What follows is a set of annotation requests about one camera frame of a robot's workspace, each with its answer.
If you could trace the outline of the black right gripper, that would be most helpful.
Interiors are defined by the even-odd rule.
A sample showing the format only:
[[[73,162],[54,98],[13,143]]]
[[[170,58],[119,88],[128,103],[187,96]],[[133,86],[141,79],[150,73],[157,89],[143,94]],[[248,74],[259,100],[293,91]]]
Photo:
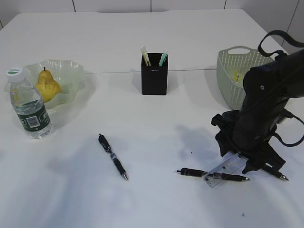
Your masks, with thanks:
[[[272,148],[266,136],[241,128],[236,115],[236,113],[217,114],[211,120],[211,124],[220,129],[215,139],[218,142],[221,157],[228,152],[233,152],[247,158],[242,170],[243,174],[258,171],[265,165],[279,171],[286,161]]]

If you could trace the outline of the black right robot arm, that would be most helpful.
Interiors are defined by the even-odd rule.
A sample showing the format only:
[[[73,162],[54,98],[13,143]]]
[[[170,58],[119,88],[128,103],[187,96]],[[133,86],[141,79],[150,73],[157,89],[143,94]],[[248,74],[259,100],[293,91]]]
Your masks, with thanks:
[[[295,115],[285,109],[291,98],[304,96],[304,52],[299,50],[290,55],[278,55],[273,62],[252,67],[245,74],[243,87],[246,93],[239,110],[215,115],[211,124],[219,127],[215,138],[220,154],[240,153],[247,158],[243,174],[263,169],[275,175],[285,160],[270,146],[275,137],[286,147],[278,133],[277,124]]]

